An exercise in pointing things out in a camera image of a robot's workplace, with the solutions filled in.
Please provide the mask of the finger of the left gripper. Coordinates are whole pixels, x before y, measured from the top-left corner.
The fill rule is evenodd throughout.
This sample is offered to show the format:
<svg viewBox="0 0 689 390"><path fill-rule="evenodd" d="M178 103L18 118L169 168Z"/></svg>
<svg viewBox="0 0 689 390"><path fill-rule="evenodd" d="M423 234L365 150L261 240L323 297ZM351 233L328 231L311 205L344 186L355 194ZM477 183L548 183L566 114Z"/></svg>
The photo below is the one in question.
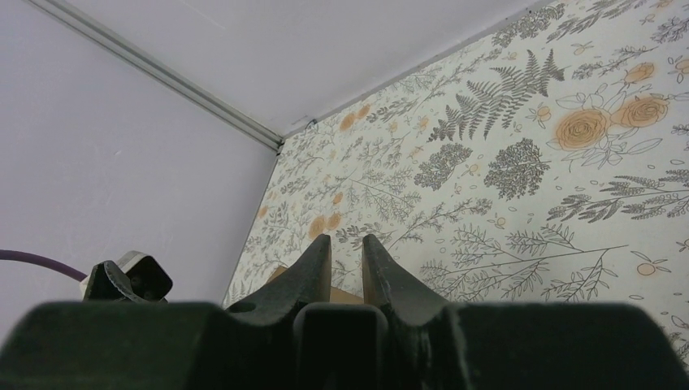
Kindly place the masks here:
<svg viewBox="0 0 689 390"><path fill-rule="evenodd" d="M155 260L140 260L128 271L105 261L92 269L83 301L166 302L166 295L167 273Z"/></svg>

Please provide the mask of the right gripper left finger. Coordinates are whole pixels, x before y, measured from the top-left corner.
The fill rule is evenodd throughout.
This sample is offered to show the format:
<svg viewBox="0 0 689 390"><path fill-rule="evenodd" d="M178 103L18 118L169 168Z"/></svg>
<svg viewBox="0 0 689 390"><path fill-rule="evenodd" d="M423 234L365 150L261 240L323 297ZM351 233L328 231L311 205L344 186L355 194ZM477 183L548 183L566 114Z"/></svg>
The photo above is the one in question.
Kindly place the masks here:
<svg viewBox="0 0 689 390"><path fill-rule="evenodd" d="M205 302L49 302L1 350L4 389L232 389L267 385L306 305L327 300L331 239L318 236L271 284L221 309Z"/></svg>

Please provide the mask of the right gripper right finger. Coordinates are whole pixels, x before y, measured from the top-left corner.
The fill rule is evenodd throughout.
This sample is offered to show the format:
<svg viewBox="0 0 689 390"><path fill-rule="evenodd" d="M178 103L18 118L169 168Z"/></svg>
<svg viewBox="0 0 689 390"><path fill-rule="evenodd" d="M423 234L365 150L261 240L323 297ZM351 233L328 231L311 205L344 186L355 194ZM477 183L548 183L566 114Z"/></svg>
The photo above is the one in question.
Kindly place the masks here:
<svg viewBox="0 0 689 390"><path fill-rule="evenodd" d="M388 322L383 389L685 389L657 324L626 304L452 303L362 242L364 299Z"/></svg>

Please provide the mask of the brown cardboard express box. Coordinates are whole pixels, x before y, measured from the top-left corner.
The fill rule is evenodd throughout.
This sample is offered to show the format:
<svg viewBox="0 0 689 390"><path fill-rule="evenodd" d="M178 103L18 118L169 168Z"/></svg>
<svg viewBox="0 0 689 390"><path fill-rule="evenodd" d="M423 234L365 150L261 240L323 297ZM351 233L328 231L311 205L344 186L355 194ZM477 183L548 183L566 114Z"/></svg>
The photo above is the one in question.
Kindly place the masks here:
<svg viewBox="0 0 689 390"><path fill-rule="evenodd" d="M278 266L273 273L269 276L264 285L271 284L273 281L278 279L288 268L285 266ZM349 305L362 305L364 304L364 299L360 296L354 295L352 293L346 292L344 290L329 287L327 291L323 286L318 286L318 292L324 293L327 300L323 302L329 302L333 304L349 304Z"/></svg>

